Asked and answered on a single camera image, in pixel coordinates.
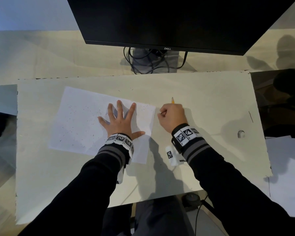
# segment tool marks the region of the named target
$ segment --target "person's leg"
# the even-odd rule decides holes
[[[132,204],[107,208],[101,236],[130,236]]]
[[[134,236],[194,236],[181,202],[174,196],[138,202]]]

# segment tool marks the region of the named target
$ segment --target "power cord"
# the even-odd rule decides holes
[[[125,59],[126,59],[126,61],[130,64],[130,66],[131,66],[131,68],[133,69],[133,72],[137,75],[138,73],[139,74],[142,74],[142,75],[145,75],[145,74],[149,74],[149,73],[153,73],[153,71],[154,70],[156,70],[156,69],[159,69],[159,68],[169,68],[169,69],[180,69],[180,68],[182,68],[183,66],[184,66],[184,64],[185,64],[185,62],[186,62],[186,59],[187,59],[187,55],[188,55],[188,51],[186,51],[185,52],[185,56],[184,56],[184,59],[183,59],[183,62],[182,62],[182,65],[180,66],[180,67],[171,67],[171,66],[169,66],[168,65],[168,63],[167,63],[167,61],[166,61],[166,59],[165,59],[165,55],[162,55],[161,56],[161,60],[165,60],[165,62],[166,62],[166,65],[167,66],[158,66],[158,67],[153,67],[153,64],[152,64],[152,61],[151,61],[151,59],[150,59],[150,57],[149,57],[149,55],[150,55],[150,53],[152,52],[152,50],[150,50],[146,55],[144,55],[144,56],[142,56],[142,57],[134,57],[134,56],[132,56],[131,55],[131,47],[129,47],[129,49],[128,49],[128,58],[126,57],[126,54],[125,54],[125,49],[126,49],[126,47],[124,47],[124,57],[125,57]],[[131,60],[130,60],[130,57],[132,58],[132,59],[143,59],[143,58],[145,58],[145,57],[148,57],[148,59],[149,59],[149,62],[150,62],[150,64],[151,64],[151,70],[150,71],[148,71],[148,72],[146,72],[146,73],[142,73],[141,71],[139,71],[134,65],[133,65],[133,63],[131,63]]]
[[[196,226],[194,227],[194,235],[197,236],[197,219],[198,219],[198,214],[199,214],[199,211],[200,211],[200,208],[203,204],[200,205],[199,209],[198,209],[198,212],[197,212],[197,216],[196,216]]]

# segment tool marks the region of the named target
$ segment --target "black sleeve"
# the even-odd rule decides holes
[[[121,145],[104,145],[19,235],[100,235],[109,197],[127,160],[129,152]]]
[[[182,154],[208,193],[229,235],[259,235],[264,232],[274,235],[276,230],[280,234],[287,230],[289,235],[293,235],[295,218],[272,202],[232,164],[224,161],[205,139],[189,141],[182,148]]]

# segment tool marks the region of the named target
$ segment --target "black monitor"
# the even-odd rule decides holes
[[[295,0],[68,0],[87,44],[244,55]]]

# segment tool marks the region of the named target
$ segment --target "person's left arm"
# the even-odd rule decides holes
[[[122,133],[133,140],[145,134],[131,132],[131,118],[136,105],[131,106],[125,119],[121,101],[117,102],[117,106],[117,118],[113,115],[112,104],[108,106],[110,124],[99,117],[108,137]],[[118,172],[128,161],[129,151],[122,145],[104,145],[93,159],[84,164],[78,176],[19,235],[74,231],[99,235],[110,195],[116,187]]]

